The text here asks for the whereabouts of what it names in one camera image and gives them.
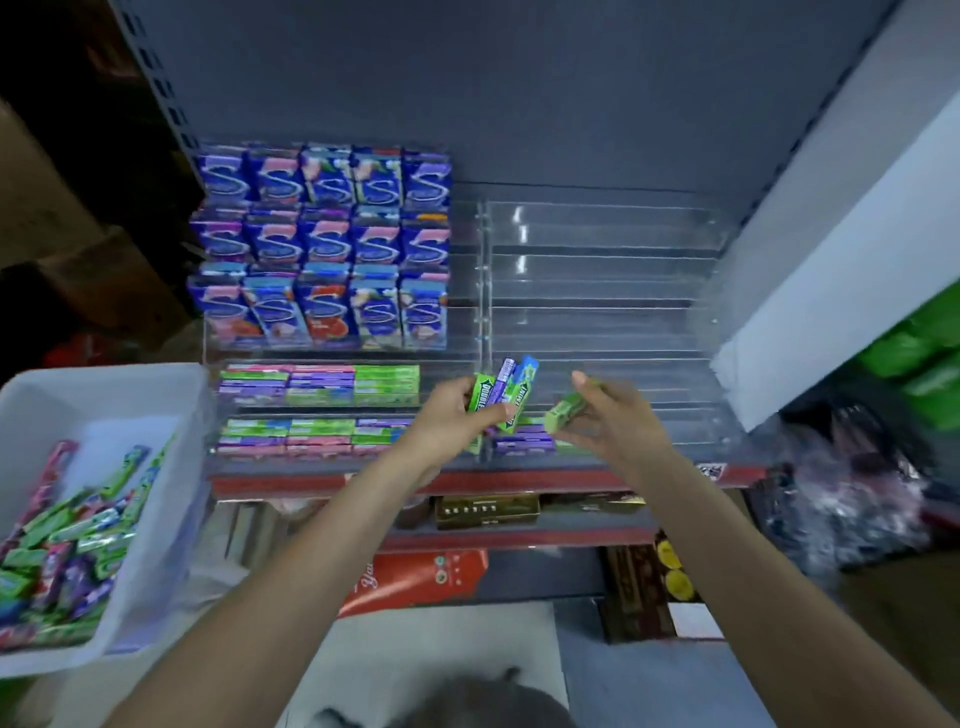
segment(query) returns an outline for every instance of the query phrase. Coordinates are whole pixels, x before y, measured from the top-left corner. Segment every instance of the stride gum box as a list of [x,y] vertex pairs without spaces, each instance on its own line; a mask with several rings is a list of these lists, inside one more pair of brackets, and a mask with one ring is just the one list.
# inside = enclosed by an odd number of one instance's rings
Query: stride gum box
[[310,337],[330,348],[356,342],[347,292],[349,275],[349,263],[307,263],[297,279],[297,301]]
[[244,214],[202,207],[190,215],[190,229],[208,258],[238,263],[252,258],[243,232]]
[[263,343],[263,329],[244,299],[238,280],[226,276],[191,276],[187,279],[187,290],[221,342]]
[[349,207],[306,209],[297,222],[297,229],[307,260],[321,263],[348,263],[353,260]]
[[524,356],[516,369],[510,375],[507,381],[507,388],[500,398],[500,401],[512,402],[516,405],[516,414],[512,420],[505,423],[498,423],[497,427],[509,434],[513,434],[516,429],[516,421],[523,412],[523,405],[530,396],[530,390],[533,388],[534,377],[537,375],[537,369],[540,363],[533,356]]
[[393,265],[400,260],[400,211],[396,207],[358,206],[350,222],[356,262]]
[[551,435],[587,408],[587,401],[579,392],[571,392],[543,415],[543,428]]
[[317,204],[352,205],[352,148],[309,142],[300,152],[300,167],[310,202]]
[[450,204],[453,165],[443,152],[404,150],[404,204],[437,209]]
[[244,296],[271,344],[302,345],[310,334],[294,297],[294,282],[288,278],[247,278]]
[[445,212],[400,215],[400,249],[404,269],[446,270],[450,256],[450,220]]
[[224,202],[253,196],[246,154],[247,148],[240,145],[201,142],[197,170],[208,199]]
[[353,186],[357,203],[360,205],[402,205],[403,171],[400,150],[355,148]]
[[300,147],[251,146],[247,159],[265,203],[298,203],[306,198]]
[[303,259],[296,221],[283,215],[248,215],[244,231],[262,265],[296,265]]
[[353,268],[350,307],[364,349],[399,349],[403,345],[397,275],[395,265],[358,263]]
[[404,279],[400,313],[405,349],[446,349],[446,281]]

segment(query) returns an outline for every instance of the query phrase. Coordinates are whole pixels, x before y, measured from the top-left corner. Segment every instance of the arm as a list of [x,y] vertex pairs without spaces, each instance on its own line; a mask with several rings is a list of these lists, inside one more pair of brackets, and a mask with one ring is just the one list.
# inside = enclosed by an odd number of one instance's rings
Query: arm
[[105,728],[273,728],[404,501],[512,405],[467,414],[473,377],[439,385],[399,441],[207,612]]
[[608,461],[647,499],[779,726],[957,725],[673,450],[636,389],[597,387],[579,372],[573,382],[589,409],[558,437]]

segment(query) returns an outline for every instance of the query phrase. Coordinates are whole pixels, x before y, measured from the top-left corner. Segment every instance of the white plastic bin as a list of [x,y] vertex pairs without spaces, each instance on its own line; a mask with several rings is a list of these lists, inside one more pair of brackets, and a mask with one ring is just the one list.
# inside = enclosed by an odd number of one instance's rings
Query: white plastic bin
[[[208,495],[204,438],[212,417],[207,372],[199,364],[37,370],[14,377],[0,390],[2,538],[26,509],[58,440],[81,443],[63,479],[72,492],[94,484],[84,482],[93,470],[118,467],[131,445],[149,445],[156,452],[170,434],[177,435],[93,638],[75,647],[0,654],[0,677],[76,667],[103,655],[134,652],[156,639],[203,517]],[[102,462],[94,468],[98,459]]]

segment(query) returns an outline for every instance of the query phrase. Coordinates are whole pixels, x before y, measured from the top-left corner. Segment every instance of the plastic bag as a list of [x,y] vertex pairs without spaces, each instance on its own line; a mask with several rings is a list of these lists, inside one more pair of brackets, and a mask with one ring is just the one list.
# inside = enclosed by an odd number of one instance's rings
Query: plastic bag
[[487,566],[485,549],[377,554],[353,587],[339,617],[471,595]]
[[765,426],[782,465],[752,503],[767,536],[821,586],[841,569],[927,546],[927,485],[860,405],[836,407],[833,443],[804,425]]

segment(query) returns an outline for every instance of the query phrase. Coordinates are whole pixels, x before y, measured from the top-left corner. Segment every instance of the brown box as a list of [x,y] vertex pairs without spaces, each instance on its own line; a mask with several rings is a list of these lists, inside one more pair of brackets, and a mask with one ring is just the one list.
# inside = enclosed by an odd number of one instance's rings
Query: brown box
[[106,332],[159,348],[190,318],[120,228],[73,253],[37,262],[78,316]]
[[104,231],[0,101],[0,268],[96,243]]

